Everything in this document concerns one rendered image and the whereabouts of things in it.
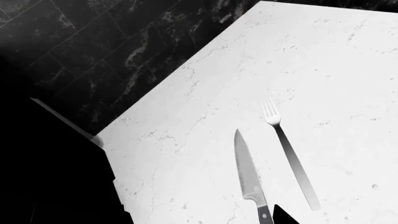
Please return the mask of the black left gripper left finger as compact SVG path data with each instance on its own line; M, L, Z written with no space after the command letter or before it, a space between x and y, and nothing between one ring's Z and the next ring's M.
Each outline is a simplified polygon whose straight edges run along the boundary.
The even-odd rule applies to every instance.
M98 160L96 180L98 184L99 199L103 211L108 216L110 224L134 224L131 214L124 209L116 190L116 178L104 151L95 153Z

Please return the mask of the silver metal fork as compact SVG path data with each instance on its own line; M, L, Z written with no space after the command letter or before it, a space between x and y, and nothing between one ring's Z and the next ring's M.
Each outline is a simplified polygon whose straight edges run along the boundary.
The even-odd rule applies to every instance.
M262 111L264 113L264 119L267 124L271 125L279 138L280 144L284 150L285 156L289 162L289 165L294 173L296 181L298 182L301 191L309 204L309 207L315 211L322 208L317 194L299 160L296 155L290 141L285 135L283 129L280 126L281 115L273 102L272 98L264 100L262 102Z

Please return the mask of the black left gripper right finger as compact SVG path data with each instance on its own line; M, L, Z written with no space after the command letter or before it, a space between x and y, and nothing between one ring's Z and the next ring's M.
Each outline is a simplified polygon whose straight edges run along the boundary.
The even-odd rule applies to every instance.
M299 224L294 218L292 218L285 210L279 205L274 205L273 212L274 224Z

